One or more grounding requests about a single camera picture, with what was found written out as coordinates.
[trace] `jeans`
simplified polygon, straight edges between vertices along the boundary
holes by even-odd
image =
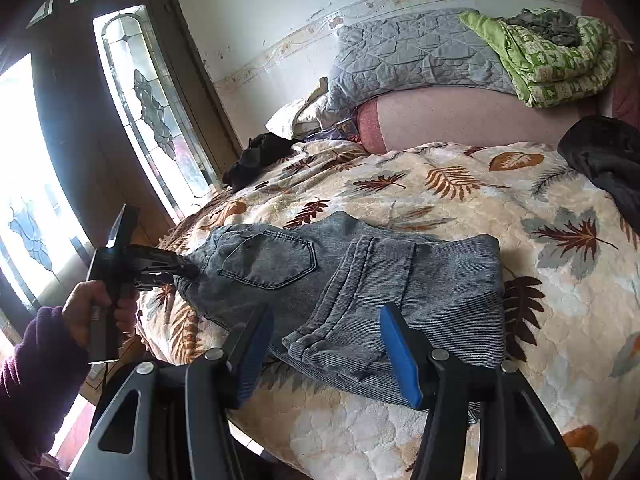
[[[271,354],[348,392],[408,404],[380,338],[378,313],[390,301],[464,362],[504,358],[502,265],[489,235],[445,242],[335,212],[293,230],[224,226],[187,258],[200,275],[176,284],[200,314],[231,328],[258,302],[271,305]]]

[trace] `gray clothing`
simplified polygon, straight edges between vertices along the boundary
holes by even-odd
[[[387,302],[463,361],[504,358],[502,266],[489,235],[443,242],[335,212],[293,230],[225,226],[187,258],[200,276],[176,284],[199,313],[230,328],[256,303],[272,305],[271,354],[348,392],[407,405],[380,338]]]
[[[528,28],[546,40],[561,46],[580,46],[582,40],[578,32],[578,18],[562,9],[548,9],[535,14],[529,9],[513,18],[496,18],[507,25]]]
[[[498,55],[460,22],[466,10],[473,9],[411,12],[339,29],[327,109],[345,110],[392,90],[432,85],[515,94]]]

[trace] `metal screw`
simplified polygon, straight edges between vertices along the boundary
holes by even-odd
[[[209,361],[217,361],[222,359],[225,355],[225,351],[222,348],[210,348],[204,354],[204,358]]]
[[[136,371],[140,374],[140,375],[147,375],[150,374],[152,371],[154,370],[154,364],[151,361],[145,361],[143,363],[140,363],[137,367],[136,367]]]
[[[500,363],[500,369],[506,374],[514,374],[518,371],[518,365],[513,361],[502,361]]]
[[[449,352],[444,348],[434,348],[431,352],[431,357],[436,359],[436,361],[446,361],[449,359]]]

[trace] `blue gripper pad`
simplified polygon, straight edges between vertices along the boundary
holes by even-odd
[[[420,370],[410,340],[411,330],[400,310],[394,303],[387,303],[380,309],[380,334],[385,343],[386,353],[394,369],[400,391],[416,410],[423,409],[424,394],[420,388]]]
[[[260,371],[262,370],[262,361],[264,361],[264,356],[267,353],[269,341],[271,340],[271,334],[273,333],[273,311],[267,308],[259,315],[260,318],[257,320],[251,334],[250,342],[246,346],[235,370],[238,377],[238,390],[236,393],[238,406],[251,397],[255,390]],[[250,330],[251,327],[252,320],[250,319],[245,330]]]

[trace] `wallpaper border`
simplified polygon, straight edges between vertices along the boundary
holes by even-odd
[[[299,28],[263,50],[233,74],[216,81],[214,86],[222,93],[232,92],[287,56],[333,34],[337,28],[343,25],[384,16],[400,9],[410,9],[411,7],[442,1],[445,0],[361,0],[307,23],[304,27]],[[580,7],[583,0],[548,1]]]

